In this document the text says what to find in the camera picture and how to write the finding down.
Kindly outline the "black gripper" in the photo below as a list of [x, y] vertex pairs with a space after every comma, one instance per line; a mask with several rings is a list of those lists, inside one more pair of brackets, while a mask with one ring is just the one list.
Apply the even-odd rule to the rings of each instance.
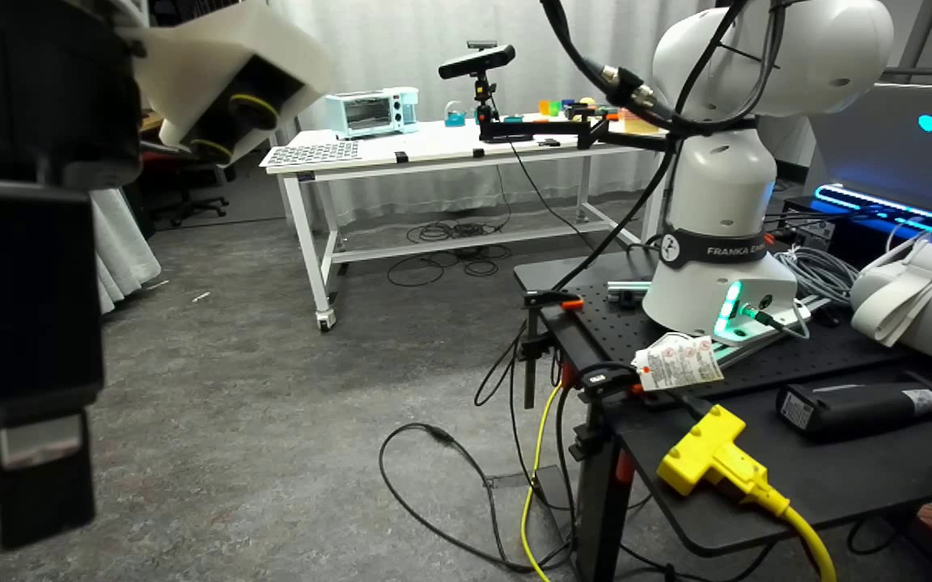
[[[0, 0], [0, 418], [103, 382], [91, 195], [139, 176], [139, 88], [106, 0]], [[0, 428], [0, 546], [97, 518], [87, 414]]]

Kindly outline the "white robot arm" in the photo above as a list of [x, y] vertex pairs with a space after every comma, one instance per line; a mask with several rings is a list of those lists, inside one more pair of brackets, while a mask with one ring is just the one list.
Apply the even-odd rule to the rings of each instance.
[[[879, 0], [735, 0], [670, 27], [653, 67], [580, 57], [659, 148], [830, 114], [883, 70]], [[168, 146], [253, 153], [335, 88], [326, 46], [232, 0], [157, 27], [144, 0], [0, 0], [0, 546], [93, 521], [87, 407], [103, 391], [93, 195], [139, 176], [139, 115]]]

